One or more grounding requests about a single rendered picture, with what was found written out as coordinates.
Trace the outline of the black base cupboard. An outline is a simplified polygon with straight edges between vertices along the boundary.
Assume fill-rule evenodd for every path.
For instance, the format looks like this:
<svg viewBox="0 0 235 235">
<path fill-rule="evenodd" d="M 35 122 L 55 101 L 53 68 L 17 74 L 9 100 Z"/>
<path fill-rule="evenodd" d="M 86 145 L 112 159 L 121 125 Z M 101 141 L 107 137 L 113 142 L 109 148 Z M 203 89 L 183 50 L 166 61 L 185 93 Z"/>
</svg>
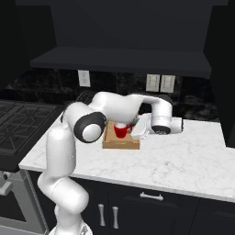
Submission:
<svg viewBox="0 0 235 235">
<path fill-rule="evenodd" d="M 235 203 L 201 198 L 188 235 L 235 235 Z"/>
</svg>

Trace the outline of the red mug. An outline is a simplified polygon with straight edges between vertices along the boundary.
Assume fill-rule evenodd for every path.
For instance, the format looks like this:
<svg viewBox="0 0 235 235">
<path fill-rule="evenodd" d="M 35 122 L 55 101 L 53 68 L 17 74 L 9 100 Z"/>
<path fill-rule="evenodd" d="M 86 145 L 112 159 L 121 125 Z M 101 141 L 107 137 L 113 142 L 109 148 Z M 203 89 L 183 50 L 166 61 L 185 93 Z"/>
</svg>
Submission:
<svg viewBox="0 0 235 235">
<path fill-rule="evenodd" d="M 123 139 L 126 137 L 129 129 L 132 129 L 131 125 L 127 125 L 125 123 L 118 123 L 118 122 L 114 124 L 114 131 L 116 133 L 116 136 L 120 139 Z"/>
</svg>

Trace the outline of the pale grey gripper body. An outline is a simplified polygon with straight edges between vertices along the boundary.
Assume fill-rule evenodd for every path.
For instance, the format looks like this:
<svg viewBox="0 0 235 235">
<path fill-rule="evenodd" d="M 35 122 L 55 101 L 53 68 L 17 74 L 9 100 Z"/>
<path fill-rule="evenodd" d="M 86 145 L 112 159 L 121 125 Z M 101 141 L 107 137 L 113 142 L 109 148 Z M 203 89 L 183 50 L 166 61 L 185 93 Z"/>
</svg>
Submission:
<svg viewBox="0 0 235 235">
<path fill-rule="evenodd" d="M 135 119 L 133 129 L 130 133 L 134 140 L 143 140 L 151 133 L 151 114 L 145 113 Z"/>
</svg>

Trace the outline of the black drawer front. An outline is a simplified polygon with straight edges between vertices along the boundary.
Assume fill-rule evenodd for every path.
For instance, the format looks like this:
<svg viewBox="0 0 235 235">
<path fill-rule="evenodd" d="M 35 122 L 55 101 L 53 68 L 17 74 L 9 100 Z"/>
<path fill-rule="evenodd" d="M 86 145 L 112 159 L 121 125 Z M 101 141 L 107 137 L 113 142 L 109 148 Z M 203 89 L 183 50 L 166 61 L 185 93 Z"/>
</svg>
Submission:
<svg viewBox="0 0 235 235">
<path fill-rule="evenodd" d="M 170 209 L 179 212 L 194 214 L 199 204 L 199 198 L 176 193 L 151 190 L 127 185 L 109 184 L 108 197 L 113 200 L 130 203 L 139 206 L 150 206 L 161 209 Z M 141 198 L 140 193 L 144 192 L 151 196 L 163 196 L 163 201 L 155 199 Z"/>
</svg>

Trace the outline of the wooden tray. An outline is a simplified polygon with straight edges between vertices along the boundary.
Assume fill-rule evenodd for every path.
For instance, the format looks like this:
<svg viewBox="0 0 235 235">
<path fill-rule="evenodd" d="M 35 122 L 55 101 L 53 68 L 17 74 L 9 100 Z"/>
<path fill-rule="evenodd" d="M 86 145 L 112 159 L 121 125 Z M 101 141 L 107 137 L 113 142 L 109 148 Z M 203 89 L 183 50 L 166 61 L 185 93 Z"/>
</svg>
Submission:
<svg viewBox="0 0 235 235">
<path fill-rule="evenodd" d="M 114 121 L 108 120 L 102 142 L 104 149 L 138 150 L 140 148 L 140 141 L 130 136 L 132 128 L 128 128 L 126 136 L 121 139 L 117 137 L 114 125 Z"/>
</svg>

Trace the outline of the black gas hob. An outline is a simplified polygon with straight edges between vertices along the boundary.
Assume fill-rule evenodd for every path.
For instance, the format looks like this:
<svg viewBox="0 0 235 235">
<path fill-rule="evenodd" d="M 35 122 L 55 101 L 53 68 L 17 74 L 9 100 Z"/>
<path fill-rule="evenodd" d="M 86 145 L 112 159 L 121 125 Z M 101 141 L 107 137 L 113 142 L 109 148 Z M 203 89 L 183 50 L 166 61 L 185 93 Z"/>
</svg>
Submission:
<svg viewBox="0 0 235 235">
<path fill-rule="evenodd" d="M 0 171 L 19 163 L 62 112 L 62 106 L 0 100 Z"/>
</svg>

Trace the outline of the white wall socket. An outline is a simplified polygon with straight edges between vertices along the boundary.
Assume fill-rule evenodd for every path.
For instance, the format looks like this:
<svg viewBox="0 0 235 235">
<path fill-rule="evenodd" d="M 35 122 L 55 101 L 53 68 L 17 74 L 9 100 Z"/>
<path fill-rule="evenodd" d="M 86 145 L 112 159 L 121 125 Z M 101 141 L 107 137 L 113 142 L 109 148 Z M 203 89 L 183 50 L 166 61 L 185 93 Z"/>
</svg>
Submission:
<svg viewBox="0 0 235 235">
<path fill-rule="evenodd" d="M 88 71 L 78 71 L 78 79 L 79 79 L 79 85 L 81 87 L 90 87 L 90 73 Z"/>
</svg>

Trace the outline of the steel oven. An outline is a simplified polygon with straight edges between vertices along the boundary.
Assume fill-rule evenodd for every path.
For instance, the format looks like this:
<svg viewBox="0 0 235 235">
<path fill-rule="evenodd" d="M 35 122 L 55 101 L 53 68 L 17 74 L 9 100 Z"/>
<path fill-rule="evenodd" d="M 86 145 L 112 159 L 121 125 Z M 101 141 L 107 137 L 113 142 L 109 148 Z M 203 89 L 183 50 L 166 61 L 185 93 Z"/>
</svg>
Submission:
<svg viewBox="0 0 235 235">
<path fill-rule="evenodd" d="M 28 173 L 0 171 L 0 188 L 5 182 L 11 182 L 13 188 L 0 196 L 0 235 L 49 235 Z"/>
</svg>

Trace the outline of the black cupboard door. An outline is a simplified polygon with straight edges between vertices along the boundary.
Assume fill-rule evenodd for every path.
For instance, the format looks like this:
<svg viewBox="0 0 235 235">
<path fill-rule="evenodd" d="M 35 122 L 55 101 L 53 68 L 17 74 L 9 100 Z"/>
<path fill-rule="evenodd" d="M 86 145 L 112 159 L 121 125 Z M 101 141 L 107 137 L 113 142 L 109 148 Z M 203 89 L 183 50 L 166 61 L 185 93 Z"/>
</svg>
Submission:
<svg viewBox="0 0 235 235">
<path fill-rule="evenodd" d="M 191 217 L 184 212 L 139 206 L 111 199 L 112 235 L 188 235 Z M 118 229 L 113 228 L 113 210 L 118 207 Z"/>
<path fill-rule="evenodd" d="M 89 203 L 82 212 L 84 221 L 91 228 L 93 235 L 110 235 L 109 218 L 108 218 L 108 192 L 104 183 L 74 178 L 74 181 L 81 185 L 89 195 Z M 100 214 L 98 204 L 105 207 L 105 223 L 106 226 L 100 226 Z"/>
</svg>

